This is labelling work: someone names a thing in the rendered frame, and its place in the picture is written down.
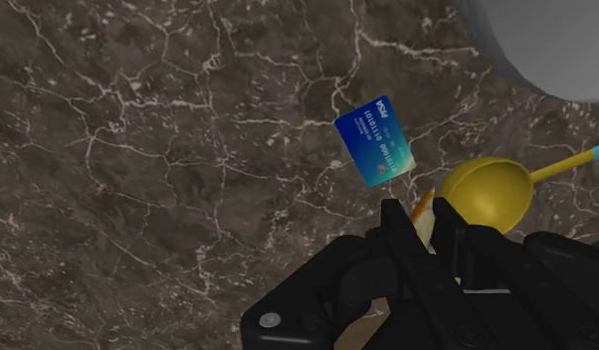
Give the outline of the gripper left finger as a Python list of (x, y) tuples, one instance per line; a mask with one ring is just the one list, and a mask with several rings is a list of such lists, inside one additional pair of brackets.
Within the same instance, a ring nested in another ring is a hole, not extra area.
[(243, 350), (363, 347), (371, 326), (353, 323), (373, 300), (384, 297), (394, 311), (413, 298), (398, 279), (393, 247), (381, 226), (334, 239), (243, 314)]

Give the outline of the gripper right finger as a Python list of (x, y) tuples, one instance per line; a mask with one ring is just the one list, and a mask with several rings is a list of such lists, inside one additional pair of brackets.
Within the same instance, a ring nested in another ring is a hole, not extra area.
[(554, 350), (599, 350), (599, 247), (538, 231), (523, 243), (433, 200), (431, 245), (465, 289), (510, 291)]

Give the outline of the orange and white piece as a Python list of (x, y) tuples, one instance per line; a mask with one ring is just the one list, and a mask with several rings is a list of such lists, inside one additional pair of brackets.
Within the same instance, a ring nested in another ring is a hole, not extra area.
[(431, 188), (417, 203), (411, 213), (410, 219), (416, 230), (417, 236), (432, 255), (435, 250), (431, 246), (431, 238), (435, 226), (435, 214), (433, 211), (433, 200), (435, 197), (435, 189)]

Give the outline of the blue bank card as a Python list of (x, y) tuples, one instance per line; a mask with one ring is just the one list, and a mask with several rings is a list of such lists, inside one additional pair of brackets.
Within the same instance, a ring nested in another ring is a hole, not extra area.
[(334, 126), (368, 187), (416, 167), (409, 142), (386, 95), (338, 117)]

